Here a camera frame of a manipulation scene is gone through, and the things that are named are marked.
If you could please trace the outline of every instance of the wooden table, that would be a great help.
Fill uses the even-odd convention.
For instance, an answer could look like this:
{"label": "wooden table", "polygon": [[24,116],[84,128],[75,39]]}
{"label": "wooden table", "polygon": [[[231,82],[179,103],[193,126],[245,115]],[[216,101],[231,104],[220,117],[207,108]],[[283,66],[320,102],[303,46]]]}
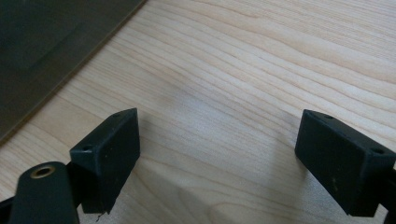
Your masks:
{"label": "wooden table", "polygon": [[[294,155],[303,109],[396,146],[394,1],[149,0],[0,148],[19,175],[137,107],[142,155],[99,223],[381,223],[348,217]],[[97,215],[81,215],[95,223]]]}

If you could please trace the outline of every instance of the black plastic part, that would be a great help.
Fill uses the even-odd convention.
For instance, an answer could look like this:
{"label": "black plastic part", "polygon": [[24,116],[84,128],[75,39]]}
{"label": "black plastic part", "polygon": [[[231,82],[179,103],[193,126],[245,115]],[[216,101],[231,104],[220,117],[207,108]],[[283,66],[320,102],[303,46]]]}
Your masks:
{"label": "black plastic part", "polygon": [[0,224],[8,223],[14,197],[0,202]]}
{"label": "black plastic part", "polygon": [[8,223],[79,223],[63,163],[42,163],[21,175]]}
{"label": "black plastic part", "polygon": [[387,216],[385,217],[384,224],[395,224],[396,223],[396,216],[393,212],[388,212]]}
{"label": "black plastic part", "polygon": [[392,217],[396,223],[396,171],[392,170],[388,178],[386,178],[383,183],[379,183],[382,185],[380,192],[380,201],[381,204],[386,207],[390,213],[389,217]]}
{"label": "black plastic part", "polygon": [[373,217],[396,154],[338,119],[305,110],[295,153],[352,216]]}
{"label": "black plastic part", "polygon": [[70,150],[84,213],[110,212],[140,156],[137,110],[107,118]]}

